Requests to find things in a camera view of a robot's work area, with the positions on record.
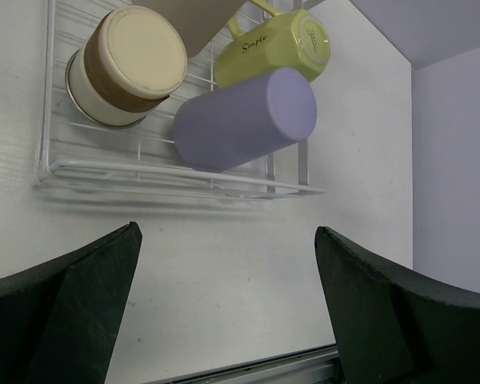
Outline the brown paper-like cup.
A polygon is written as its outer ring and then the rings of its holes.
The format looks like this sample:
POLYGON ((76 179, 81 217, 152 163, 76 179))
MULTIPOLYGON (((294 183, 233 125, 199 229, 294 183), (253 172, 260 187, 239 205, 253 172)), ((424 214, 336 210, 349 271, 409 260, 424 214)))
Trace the brown paper-like cup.
POLYGON ((133 0, 163 16, 179 33, 188 58, 199 54, 246 0, 133 0))

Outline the small metal-lined beige cup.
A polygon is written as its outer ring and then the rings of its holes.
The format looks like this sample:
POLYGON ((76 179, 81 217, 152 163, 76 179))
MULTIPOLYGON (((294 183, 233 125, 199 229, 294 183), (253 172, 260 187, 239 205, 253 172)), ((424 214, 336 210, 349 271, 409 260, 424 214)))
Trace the small metal-lined beige cup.
POLYGON ((132 126, 167 100, 187 72, 183 40, 143 6, 109 12, 66 65, 66 88, 89 119, 132 126))

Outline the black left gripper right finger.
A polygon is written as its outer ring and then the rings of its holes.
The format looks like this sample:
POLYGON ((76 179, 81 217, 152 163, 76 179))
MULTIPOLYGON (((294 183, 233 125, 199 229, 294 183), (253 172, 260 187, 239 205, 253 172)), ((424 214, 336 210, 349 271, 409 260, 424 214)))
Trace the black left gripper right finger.
POLYGON ((480 293, 428 278, 329 227, 314 240, 348 383, 480 383, 480 293))

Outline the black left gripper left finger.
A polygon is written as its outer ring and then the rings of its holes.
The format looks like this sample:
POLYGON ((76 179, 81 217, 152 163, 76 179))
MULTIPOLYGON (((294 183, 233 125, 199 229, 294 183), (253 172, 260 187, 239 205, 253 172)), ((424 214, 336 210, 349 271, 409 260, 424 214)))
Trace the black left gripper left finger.
POLYGON ((0 383, 103 383, 141 244, 130 222, 0 278, 0 383))

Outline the pale yellow mug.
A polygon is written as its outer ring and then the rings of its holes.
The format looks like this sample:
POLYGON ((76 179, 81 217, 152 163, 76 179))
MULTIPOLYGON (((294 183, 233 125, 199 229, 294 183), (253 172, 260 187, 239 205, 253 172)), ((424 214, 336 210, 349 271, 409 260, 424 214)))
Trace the pale yellow mug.
POLYGON ((283 12, 264 1, 254 1, 270 18, 243 31, 237 18, 227 27, 232 41, 215 59, 214 78, 223 88, 289 67, 308 82, 315 80, 330 60, 330 41, 323 24, 304 9, 283 12))

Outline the lavender plastic cup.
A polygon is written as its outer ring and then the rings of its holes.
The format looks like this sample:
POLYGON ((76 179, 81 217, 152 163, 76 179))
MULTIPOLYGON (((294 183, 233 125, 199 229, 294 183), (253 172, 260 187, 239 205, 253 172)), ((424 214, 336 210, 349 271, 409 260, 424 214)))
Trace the lavender plastic cup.
POLYGON ((174 144, 189 167, 221 173, 307 140, 317 115, 308 81, 278 68, 184 102, 174 144))

